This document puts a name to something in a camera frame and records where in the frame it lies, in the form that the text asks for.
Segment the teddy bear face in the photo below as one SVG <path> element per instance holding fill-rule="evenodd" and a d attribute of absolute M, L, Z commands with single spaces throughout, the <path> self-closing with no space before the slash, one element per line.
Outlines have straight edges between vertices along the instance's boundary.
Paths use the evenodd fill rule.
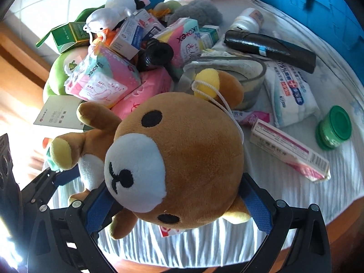
<path fill-rule="evenodd" d="M 240 133 L 222 110 L 171 92 L 152 97 L 121 122 L 104 174 L 112 196 L 138 218 L 191 229 L 232 205 L 243 161 Z"/>

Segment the pile of items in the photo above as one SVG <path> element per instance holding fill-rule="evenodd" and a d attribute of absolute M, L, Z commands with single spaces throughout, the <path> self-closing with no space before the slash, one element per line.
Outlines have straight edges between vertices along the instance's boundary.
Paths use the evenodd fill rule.
<path fill-rule="evenodd" d="M 34 124 L 57 129 L 51 138 L 84 132 L 91 128 L 77 118 L 82 102 L 102 104 L 124 120 L 158 94 L 193 94 L 201 72 L 224 71 L 243 87 L 244 99 L 232 114 L 241 126 L 252 128 L 250 141 L 312 181 L 330 179 L 326 159 L 278 129 L 319 116 L 303 76 L 303 71 L 314 72 L 316 55 L 260 34 L 264 17 L 256 9 L 246 9 L 222 34 L 222 15 L 211 1 L 184 1 L 183 6 L 164 1 L 107 0 L 97 9 L 85 9 L 75 22 L 52 29 L 37 43 L 39 47 L 52 34 L 60 56 Z M 263 83 L 273 116 L 252 111 Z M 349 116 L 338 106 L 316 129 L 317 143 L 324 150 L 350 136 Z"/>

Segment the metal screw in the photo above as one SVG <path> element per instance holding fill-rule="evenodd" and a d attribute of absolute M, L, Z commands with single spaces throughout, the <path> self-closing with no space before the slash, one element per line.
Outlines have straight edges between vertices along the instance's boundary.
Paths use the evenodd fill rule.
<path fill-rule="evenodd" d="M 316 204 L 312 204 L 311 205 L 311 209 L 313 210 L 313 211 L 319 211 L 320 209 L 319 209 L 319 206 L 318 205 L 316 205 Z"/>
<path fill-rule="evenodd" d="M 43 211 L 46 211 L 47 210 L 47 205 L 43 204 L 40 208 L 39 208 L 39 211 L 40 212 L 43 212 Z"/>
<path fill-rule="evenodd" d="M 74 207 L 74 208 L 78 208 L 78 207 L 80 207 L 80 206 L 81 206 L 81 204 L 82 204 L 82 202 L 81 202 L 81 201 L 76 200 L 76 201 L 74 201 L 74 202 L 72 203 L 72 207 Z"/>
<path fill-rule="evenodd" d="M 276 203 L 277 203 L 277 206 L 279 206 L 279 207 L 285 207 L 286 206 L 286 203 L 283 200 L 277 200 Z"/>

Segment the teddy bear muzzle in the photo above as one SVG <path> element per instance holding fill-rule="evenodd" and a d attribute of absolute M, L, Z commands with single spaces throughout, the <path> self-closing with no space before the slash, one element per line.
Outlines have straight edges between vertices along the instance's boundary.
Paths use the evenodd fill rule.
<path fill-rule="evenodd" d="M 144 134 L 117 138 L 106 153 L 104 174 L 111 195 L 133 212 L 153 210 L 167 194 L 163 158 Z"/>

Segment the white plush toy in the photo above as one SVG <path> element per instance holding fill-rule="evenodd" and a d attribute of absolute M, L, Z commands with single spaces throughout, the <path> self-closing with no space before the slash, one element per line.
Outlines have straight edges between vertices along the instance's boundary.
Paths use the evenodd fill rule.
<path fill-rule="evenodd" d="M 90 35 L 90 44 L 93 45 L 92 33 L 101 34 L 102 42 L 105 42 L 106 34 L 119 22 L 132 16 L 136 9 L 134 0 L 107 0 L 105 8 L 95 10 L 86 19 L 83 29 Z"/>

